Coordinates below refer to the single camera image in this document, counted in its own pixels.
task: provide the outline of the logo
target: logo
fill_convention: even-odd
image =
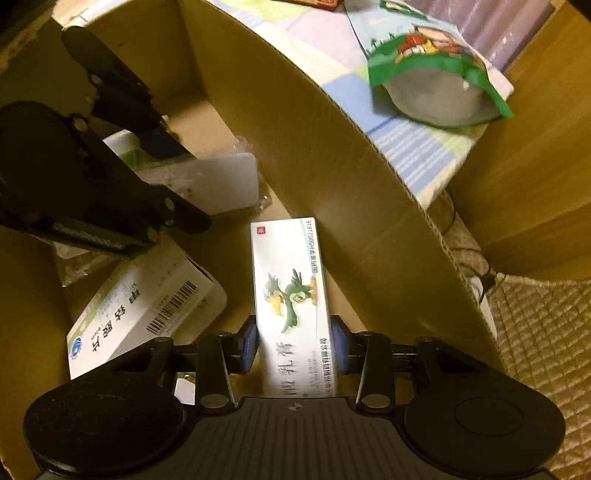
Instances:
[[[72,349],[70,350],[70,357],[72,360],[74,360],[78,356],[80,350],[82,350],[82,337],[78,336],[74,340],[74,343],[72,344]]]
[[[291,411],[300,411],[302,408],[304,408],[304,406],[301,403],[295,401],[288,405],[287,408],[289,408]]]

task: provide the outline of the quilted fabric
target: quilted fabric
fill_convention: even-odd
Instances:
[[[488,298],[508,374],[546,395],[566,419],[552,473],[591,479],[591,281],[507,276]]]

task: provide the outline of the screw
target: screw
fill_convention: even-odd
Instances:
[[[151,242],[154,242],[155,244],[158,243],[158,232],[155,230],[153,226],[149,226],[146,230],[146,233]]]
[[[82,132],[84,134],[88,132],[88,125],[86,124],[86,121],[79,116],[75,117],[74,121],[72,122],[72,125],[74,125],[74,128],[79,132]]]
[[[166,197],[164,199],[164,204],[166,205],[166,208],[169,209],[171,212],[174,211],[174,202],[170,198]]]
[[[367,408],[386,408],[390,405],[390,399],[386,395],[372,393],[364,396],[361,399],[361,403]]]
[[[102,79],[94,73],[90,75],[90,81],[93,83],[93,85],[100,85],[103,83]]]
[[[205,408],[211,408],[212,410],[217,408],[223,408],[228,404],[229,400],[225,395],[219,393],[212,393],[201,397],[199,403]]]

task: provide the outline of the wooden cabinet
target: wooden cabinet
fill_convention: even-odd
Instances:
[[[515,118],[491,124],[451,184],[498,271],[591,277],[591,22],[565,3],[506,75]]]

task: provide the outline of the cartoon character print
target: cartoon character print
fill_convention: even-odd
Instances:
[[[474,65],[486,71],[482,59],[473,53],[470,47],[461,39],[450,33],[431,27],[415,26],[415,33],[406,35],[404,43],[398,47],[398,55],[394,63],[412,55],[433,55],[437,52],[444,52],[450,56],[459,57],[462,53],[472,59]]]
[[[310,299],[312,305],[317,304],[316,278],[312,276],[310,278],[310,284],[305,285],[302,282],[301,272],[296,271],[295,268],[292,269],[292,272],[291,283],[283,291],[279,287],[279,279],[270,273],[268,274],[269,279],[265,284],[265,300],[271,305],[276,315],[283,317],[281,305],[285,305],[287,319],[281,333],[285,333],[288,328],[297,327],[298,325],[298,316],[294,310],[294,303],[304,303]]]

